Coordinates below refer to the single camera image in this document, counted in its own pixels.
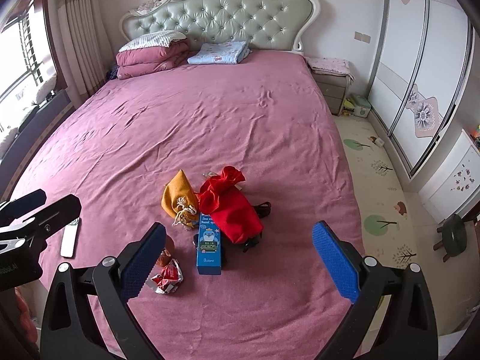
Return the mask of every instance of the window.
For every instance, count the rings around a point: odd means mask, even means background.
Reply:
[[[21,0],[21,12],[0,33],[0,131],[21,125],[37,103],[39,86],[57,73],[46,5],[47,0]],[[65,87],[61,72],[57,82],[56,89]]]

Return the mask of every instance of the wall socket plate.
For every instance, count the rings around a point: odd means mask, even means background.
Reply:
[[[358,41],[365,42],[365,43],[370,43],[371,42],[371,36],[366,35],[366,34],[362,34],[360,32],[356,32],[356,31],[355,31],[355,35],[354,35],[353,38],[358,40]]]

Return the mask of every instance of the wall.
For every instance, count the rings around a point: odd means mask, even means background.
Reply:
[[[463,128],[470,129],[480,124],[480,37],[475,36],[475,49],[469,80],[458,107],[457,118]]]
[[[99,0],[106,33],[115,52],[126,43],[118,30],[120,18],[147,0]],[[352,89],[364,94],[373,64],[383,15],[383,0],[320,0],[318,20],[303,36],[305,54],[338,57],[352,63],[357,78]],[[355,32],[371,36],[367,44],[354,40]]]

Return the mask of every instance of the red velvet bag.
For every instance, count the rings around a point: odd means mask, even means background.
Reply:
[[[244,243],[263,230],[255,209],[235,188],[235,184],[241,181],[245,181],[241,171],[225,166],[221,175],[210,177],[197,193],[200,212],[210,215],[235,244]]]

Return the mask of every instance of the pink bed sheet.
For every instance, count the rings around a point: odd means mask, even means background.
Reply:
[[[269,200],[261,243],[227,246],[221,276],[198,275],[194,232],[160,207],[183,169],[193,187],[225,164],[246,176],[252,204]],[[363,252],[361,220],[342,142],[299,55],[254,51],[237,65],[185,64],[110,81],[40,149],[14,197],[43,188],[82,202],[73,266],[92,266],[138,240],[154,221],[176,243],[185,280],[172,295],[144,286],[129,307],[169,359],[313,359],[347,312],[311,241],[325,220]],[[50,284],[62,232],[40,257]],[[115,340],[93,302],[106,343]]]

